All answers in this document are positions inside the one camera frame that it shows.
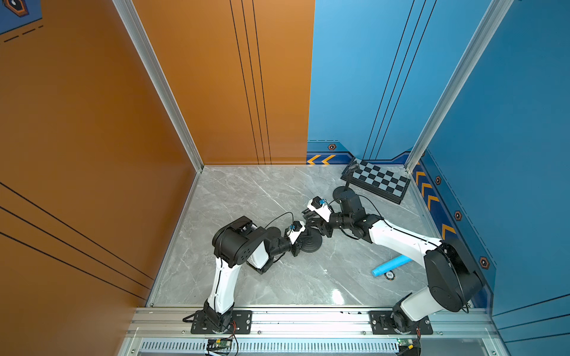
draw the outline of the black stripe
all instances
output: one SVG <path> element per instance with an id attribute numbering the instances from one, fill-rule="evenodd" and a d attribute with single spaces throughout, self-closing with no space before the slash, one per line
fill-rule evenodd
<path id="1" fill-rule="evenodd" d="M 412 66 L 414 65 L 414 60 L 416 59 L 416 54 L 418 54 L 418 50 L 420 49 L 420 44 L 422 44 L 422 40 L 424 39 L 424 34 L 426 33 L 426 29 L 428 28 L 429 20 L 431 19 L 431 14 L 433 13 L 433 9 L 435 8 L 435 4 L 437 0 L 433 3 L 433 7 L 431 8 L 431 12 L 429 17 L 427 18 L 426 27 L 424 27 L 424 31 L 422 36 L 420 37 L 420 41 L 418 42 L 418 47 L 416 48 L 416 53 L 414 53 L 414 58 L 412 58 L 412 62 L 410 63 L 410 68 L 408 68 L 408 73 L 406 74 L 406 79 L 404 79 L 404 83 L 402 84 L 402 89 L 400 89 L 400 94 L 398 95 L 398 100 L 396 100 L 396 104 L 394 105 L 394 109 L 392 110 L 392 115 L 390 115 L 390 120 L 388 120 L 388 125 L 386 126 L 386 131 L 384 131 L 384 136 L 382 137 L 382 141 L 380 142 L 380 147 L 378 147 L 378 152 L 376 152 L 375 159 L 378 158 L 378 153 L 380 153 L 380 149 L 382 148 L 382 144 L 384 143 L 384 139 L 386 138 L 386 134 L 388 129 L 390 128 L 390 123 L 392 122 L 392 117 L 394 117 L 394 112 L 396 111 L 396 107 L 398 106 L 398 102 L 400 101 L 400 96 L 402 96 L 402 92 L 404 91 L 404 87 L 406 86 L 406 82 L 408 80 L 408 76 L 410 75 L 410 71 L 412 70 Z"/>
<path id="2" fill-rule="evenodd" d="M 556 299 L 560 299 L 560 298 L 565 298 L 565 297 L 568 297 L 568 296 L 570 296 L 570 293 L 569 293 L 569 294 L 565 294 L 565 295 L 560 296 L 560 297 L 554 297 L 554 298 L 551 298 L 551 299 L 543 300 L 542 302 L 537 302 L 537 303 L 533 303 L 533 304 L 521 306 L 521 307 L 519 307 L 519 308 L 507 310 L 506 312 L 502 312 L 502 313 L 499 313 L 499 314 L 495 314 L 495 315 L 493 315 L 493 316 L 496 317 L 496 316 L 499 316 L 499 315 L 502 315 L 502 314 L 514 312 L 515 310 L 521 310 L 521 309 L 524 309 L 524 308 L 528 308 L 529 306 L 534 306 L 534 305 L 538 305 L 538 304 L 550 302 L 550 301 L 553 301 L 553 300 L 556 300 Z"/>
<path id="3" fill-rule="evenodd" d="M 261 138 L 261 152 L 263 153 L 263 164 L 265 162 L 265 147 L 263 146 L 263 135 L 261 134 L 261 122 L 259 121 L 259 107 L 257 106 L 257 93 L 255 92 L 255 79 L 253 78 L 253 64 L 251 64 L 251 51 L 249 48 L 249 36 L 247 36 L 247 25 L 246 25 L 246 10 L 243 8 L 242 1 L 242 13 L 243 13 L 243 26 L 246 29 L 246 42 L 247 42 L 247 54 L 250 57 L 250 69 L 251 69 L 251 82 L 253 83 L 253 96 L 255 98 L 255 108 L 257 109 L 257 124 L 259 125 L 259 137 Z"/>
<path id="4" fill-rule="evenodd" d="M 67 245 L 67 246 L 73 248 L 74 250 L 76 250 L 76 251 L 78 251 L 78 252 L 81 252 L 82 254 L 86 255 L 86 256 L 89 257 L 90 259 L 99 262 L 99 263 L 102 264 L 103 266 L 112 269 L 113 271 L 117 272 L 118 274 L 120 274 L 120 275 L 122 275 L 122 276 L 125 276 L 126 278 L 129 278 L 130 280 L 132 280 L 132 281 L 135 282 L 136 284 L 141 285 L 141 286 L 143 286 L 144 288 L 150 290 L 150 288 L 148 288 L 146 285 L 141 284 L 141 283 L 137 282 L 136 280 L 130 278 L 129 276 L 125 275 L 124 273 L 121 273 L 121 272 L 117 271 L 117 270 L 114 269 L 113 267 L 111 267 L 111 266 L 109 266 L 108 264 L 105 264 L 105 263 L 99 261 L 99 260 L 96 259 L 95 257 L 89 255 L 88 253 L 85 253 L 85 252 L 81 251 L 81 250 L 78 249 L 77 247 L 68 244 L 67 242 L 63 241 L 62 239 L 58 238 L 57 236 L 54 236 L 54 235 L 50 234 L 49 232 L 47 232 L 46 230 L 40 228 L 39 226 L 36 226 L 36 225 L 32 224 L 31 222 L 29 222 L 28 220 L 24 219 L 23 217 L 18 216 L 17 214 L 11 212 L 10 210 L 8 210 L 8 209 L 6 209 L 6 208 L 4 208 L 4 207 L 2 207 L 2 206 L 0 206 L 0 209 L 2 209 L 3 211 L 6 211 L 8 214 L 10 214 L 10 215 L 12 215 L 12 216 L 15 216 L 16 218 L 20 219 L 21 221 L 25 222 L 26 224 L 35 227 L 35 228 L 38 229 L 39 231 L 42 231 L 44 234 L 51 236 L 52 238 L 56 239 L 57 241 L 59 241 L 59 242 L 61 242 L 61 243 L 64 243 L 65 245 Z"/>
<path id="5" fill-rule="evenodd" d="M 382 93 L 382 99 L 380 99 L 380 105 L 378 105 L 378 111 L 376 112 L 376 117 L 374 118 L 372 129 L 370 130 L 370 136 L 368 136 L 368 142 L 366 143 L 366 148 L 364 149 L 364 154 L 362 155 L 363 159 L 366 159 L 366 150 L 368 150 L 368 145 L 370 144 L 370 139 L 372 138 L 372 133 L 374 132 L 374 126 L 376 125 L 376 120 L 378 120 L 378 113 L 380 112 L 380 107 L 382 106 L 382 101 L 384 100 L 384 94 L 386 94 L 386 88 L 388 87 L 388 83 L 390 82 L 390 76 L 392 75 L 392 70 L 394 69 L 394 63 L 396 63 L 396 57 L 398 57 L 400 45 L 402 44 L 404 33 L 406 33 L 406 27 L 408 26 L 408 21 L 410 20 L 410 15 L 412 14 L 412 9 L 414 8 L 415 2 L 416 0 L 412 2 L 412 6 L 410 7 L 410 12 L 408 13 L 408 18 L 406 19 L 406 25 L 404 26 L 404 30 L 402 31 L 402 36 L 400 37 L 400 43 L 398 43 L 398 49 L 396 49 L 396 54 L 394 55 L 394 61 L 392 62 L 392 67 L 390 68 L 390 74 L 388 74 L 388 79 L 386 79 L 386 86 L 384 87 L 384 92 Z"/>
<path id="6" fill-rule="evenodd" d="M 522 323 L 522 324 L 516 324 L 516 325 L 511 325 L 511 326 L 505 326 L 504 328 L 498 328 L 497 330 L 504 330 L 504 329 L 508 329 L 508 328 L 514 328 L 514 327 L 516 327 L 516 326 L 528 325 L 528 324 L 533 324 L 533 323 L 539 322 L 539 321 L 546 321 L 546 320 L 558 319 L 558 318 L 563 318 L 563 317 L 568 317 L 568 316 L 570 316 L 570 314 L 558 315 L 558 316 L 556 316 L 556 317 L 550 317 L 550 318 L 546 318 L 546 319 L 540 319 L 540 320 L 535 320 L 535 321 L 524 322 L 524 323 Z"/>
<path id="7" fill-rule="evenodd" d="M 73 267 L 73 268 L 77 269 L 78 271 L 81 271 L 81 272 L 83 272 L 83 273 L 85 273 L 85 274 L 90 275 L 91 277 L 95 277 L 95 278 L 97 278 L 98 280 L 100 280 L 100 281 L 102 281 L 102 282 L 105 282 L 105 283 L 107 283 L 107 284 L 110 284 L 110 285 L 112 285 L 112 286 L 115 287 L 115 288 L 119 288 L 120 290 L 122 290 L 122 291 L 124 291 L 124 292 L 127 292 L 127 293 L 129 293 L 129 294 L 132 294 L 132 295 L 134 295 L 134 296 L 137 297 L 137 298 L 141 298 L 142 300 L 146 300 L 145 298 L 143 298 L 143 297 L 141 297 L 141 296 L 138 296 L 138 295 L 136 295 L 136 294 L 134 294 L 134 293 L 131 293 L 131 292 L 129 292 L 128 290 L 119 287 L 118 285 L 112 284 L 111 282 L 107 282 L 107 281 L 105 281 L 104 279 L 99 278 L 99 277 L 97 277 L 97 276 L 95 276 L 95 275 L 92 275 L 91 273 L 89 273 L 89 272 L 87 272 L 87 271 L 84 271 L 84 270 L 82 270 L 82 269 L 79 268 L 79 267 L 75 267 L 75 266 L 72 265 L 72 264 L 69 264 L 69 263 L 67 263 L 67 262 L 65 262 L 65 261 L 63 261 L 63 260 L 58 259 L 57 257 L 54 257 L 54 256 L 50 255 L 49 253 L 45 253 L 45 252 L 43 252 L 42 250 L 37 249 L 37 248 L 35 248 L 35 247 L 33 247 L 33 246 L 30 246 L 30 245 L 28 245 L 27 243 L 22 242 L 22 241 L 20 241 L 20 240 L 18 240 L 18 239 L 16 239 L 16 238 L 13 238 L 13 237 L 10 236 L 10 235 L 6 235 L 6 234 L 4 234 L 2 231 L 0 231 L 0 235 L 4 235 L 5 237 L 7 237 L 7 238 L 9 238 L 9 239 L 11 239 L 11 240 L 13 240 L 13 241 L 16 241 L 17 243 L 21 243 L 22 245 L 24 245 L 24 246 L 26 246 L 26 247 L 29 247 L 29 248 L 31 248 L 31 249 L 33 249 L 33 250 L 35 250 L 35 251 L 38 251 L 38 252 L 40 252 L 40 253 L 42 253 L 42 254 L 48 256 L 48 257 L 51 257 L 51 258 L 53 258 L 54 260 L 60 261 L 60 262 L 63 263 L 63 264 L 67 264 L 69 267 Z"/>
<path id="8" fill-rule="evenodd" d="M 564 336 L 564 335 L 570 335 L 570 333 L 563 333 L 563 334 L 555 334 L 555 335 L 547 335 L 547 336 L 530 337 L 530 338 L 527 338 L 527 339 L 519 339 L 519 340 L 505 341 L 505 343 L 508 343 L 508 342 L 517 342 L 517 341 L 526 341 L 526 340 L 535 340 L 535 339 L 544 339 L 544 338 L 547 338 L 547 337 Z"/>
<path id="9" fill-rule="evenodd" d="M 269 148 L 269 163 L 273 164 L 271 160 L 271 144 L 269 142 L 269 125 L 267 124 L 267 107 L 265 106 L 265 91 L 263 90 L 263 73 L 261 71 L 261 55 L 259 54 L 259 39 L 257 37 L 257 21 L 255 20 L 255 5 L 251 0 L 253 7 L 253 22 L 255 24 L 255 41 L 257 42 L 257 58 L 259 59 L 259 76 L 261 77 L 261 94 L 263 96 L 263 110 L 265 111 L 265 129 L 267 130 L 267 147 Z"/>
<path id="10" fill-rule="evenodd" d="M 242 54 L 239 50 L 238 30 L 235 28 L 234 8 L 231 5 L 231 0 L 229 1 L 230 1 L 231 18 L 234 21 L 235 42 L 238 44 L 239 65 L 242 67 L 243 87 L 246 90 L 247 110 L 249 111 L 250 114 L 251 135 L 253 136 L 253 144 L 255 146 L 255 156 L 257 157 L 257 164 L 259 164 L 259 155 L 257 154 L 257 143 L 255 142 L 255 133 L 253 131 L 253 120 L 251 119 L 251 109 L 249 107 L 249 98 L 247 97 L 246 76 L 243 73 Z"/>
<path id="11" fill-rule="evenodd" d="M 406 63 L 406 58 L 408 57 L 408 51 L 410 50 L 410 46 L 412 46 L 412 41 L 414 40 L 416 29 L 418 28 L 418 24 L 420 23 L 420 18 L 422 17 L 422 13 L 424 12 L 426 1 L 427 0 L 424 0 L 424 4 L 422 5 L 422 10 L 420 11 L 420 15 L 418 16 L 418 21 L 416 21 L 416 26 L 414 27 L 414 32 L 412 32 L 412 37 L 410 38 L 410 43 L 408 44 L 406 55 L 404 56 L 404 60 L 402 61 L 402 65 L 400 66 L 400 71 L 398 72 L 398 76 L 396 77 L 396 82 L 394 83 L 394 89 L 392 89 L 390 100 L 388 100 L 388 105 L 386 105 L 386 111 L 384 112 L 384 117 L 382 118 L 382 122 L 384 122 L 384 119 L 386 118 L 386 113 L 388 112 L 388 108 L 390 107 L 390 103 L 392 102 L 392 97 L 394 96 L 394 92 L 396 91 L 396 86 L 398 86 L 398 80 L 400 79 L 400 75 L 402 74 L 404 63 Z M 380 129 L 378 129 L 378 133 L 376 134 L 376 139 L 374 140 L 374 145 L 372 146 L 372 151 L 370 152 L 370 157 L 368 159 L 372 159 L 372 153 L 374 153 L 374 147 L 376 147 L 376 143 L 378 142 L 378 136 L 380 136 L 381 131 L 382 131 L 382 126 L 380 126 Z"/>
<path id="12" fill-rule="evenodd" d="M 28 198 L 24 197 L 22 194 L 18 193 L 17 191 L 15 191 L 14 189 L 8 187 L 7 185 L 5 185 L 4 183 L 0 182 L 0 185 L 2 185 L 4 188 L 10 190 L 12 193 L 16 194 L 17 196 L 19 196 L 20 198 L 24 199 L 26 202 L 32 204 L 33 206 L 35 206 L 36 208 L 40 209 L 41 211 L 45 212 L 47 215 L 51 216 L 52 218 L 56 219 L 57 221 L 59 221 L 60 223 L 64 224 L 65 226 L 67 226 L 68 228 L 72 229 L 73 231 L 77 232 L 79 235 L 83 236 L 84 238 L 86 238 L 87 240 L 93 242 L 94 244 L 96 244 L 97 246 L 99 246 L 100 248 L 102 248 L 103 250 L 109 252 L 111 255 L 113 255 L 114 257 L 118 258 L 119 260 L 123 261 L 124 263 L 128 264 L 129 266 L 131 266 L 132 268 L 136 269 L 137 271 L 141 272 L 143 275 L 145 275 L 146 277 L 149 277 L 150 279 L 154 280 L 154 278 L 150 277 L 149 275 L 147 275 L 146 273 L 144 273 L 143 271 L 141 271 L 140 269 L 136 268 L 135 266 L 133 266 L 132 264 L 128 263 L 127 261 L 123 260 L 122 258 L 118 257 L 117 255 L 115 255 L 113 252 L 109 251 L 108 249 L 104 248 L 103 246 L 101 246 L 100 244 L 98 244 L 97 242 L 91 240 L 90 238 L 88 238 L 87 236 L 83 235 L 81 232 L 77 231 L 76 229 L 72 228 L 71 226 L 69 226 L 68 224 L 66 224 L 65 222 L 63 222 L 62 220 L 56 218 L 53 214 L 50 214 L 47 210 L 41 208 L 39 205 L 37 205 L 36 203 L 32 202 L 31 200 L 29 200 Z"/>
<path id="13" fill-rule="evenodd" d="M 8 41 L 11 41 L 11 40 L 13 40 L 14 38 L 18 38 L 18 37 L 19 37 L 19 35 L 18 35 L 18 36 L 14 36 L 14 37 L 12 37 L 12 38 L 8 38 L 8 39 L 7 39 L 7 40 L 5 40 L 4 42 L 8 42 Z"/>

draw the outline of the hexagon bolt decal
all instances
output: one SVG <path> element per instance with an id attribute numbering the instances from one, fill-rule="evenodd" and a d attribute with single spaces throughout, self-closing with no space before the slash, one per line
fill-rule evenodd
<path id="1" fill-rule="evenodd" d="M 489 260 L 487 260 L 487 257 L 481 257 L 479 259 L 479 264 L 481 265 L 481 267 L 483 269 L 489 269 Z"/>

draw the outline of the ventilation grille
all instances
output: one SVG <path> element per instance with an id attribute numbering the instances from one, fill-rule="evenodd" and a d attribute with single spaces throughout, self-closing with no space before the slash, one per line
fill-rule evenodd
<path id="1" fill-rule="evenodd" d="M 188 338 L 144 338 L 141 352 L 162 352 L 179 354 L 204 354 L 204 339 Z M 246 353 L 386 353 L 398 352 L 395 339 L 259 339 L 240 338 L 239 352 Z M 231 346 L 236 351 L 235 342 Z"/>

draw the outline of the wall panel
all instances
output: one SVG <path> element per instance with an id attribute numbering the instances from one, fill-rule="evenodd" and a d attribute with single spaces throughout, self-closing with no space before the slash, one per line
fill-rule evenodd
<path id="1" fill-rule="evenodd" d="M 196 172 L 113 3 L 41 5 L 0 36 L 3 351 L 113 355 Z"/>
<path id="2" fill-rule="evenodd" d="M 513 2 L 428 147 L 496 267 L 492 314 L 512 355 L 570 333 L 569 15 Z"/>
<path id="3" fill-rule="evenodd" d="M 143 300 L 4 236 L 0 251 L 3 354 L 117 354 Z"/>
<path id="4" fill-rule="evenodd" d="M 304 163 L 314 1 L 170 4 L 135 0 L 204 163 Z"/>

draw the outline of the mounting plate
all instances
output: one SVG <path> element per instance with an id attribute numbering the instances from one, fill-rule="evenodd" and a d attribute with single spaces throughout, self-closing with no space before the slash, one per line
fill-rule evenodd
<path id="1" fill-rule="evenodd" d="M 370 316 L 370 325 L 372 326 L 372 333 L 374 335 L 402 335 L 390 325 L 391 310 L 371 310 L 368 312 L 368 315 Z M 418 325 L 422 335 L 433 334 L 431 322 L 428 317 L 424 317 L 420 320 Z"/>
<path id="2" fill-rule="evenodd" d="M 251 332 L 251 310 L 234 310 L 231 313 L 231 322 L 237 326 L 235 333 L 249 334 Z M 230 325 L 228 330 L 223 333 L 214 331 L 210 322 L 206 320 L 206 313 L 203 310 L 196 312 L 194 316 L 194 321 L 192 322 L 192 334 L 226 334 L 231 335 L 233 332 L 233 325 Z"/>

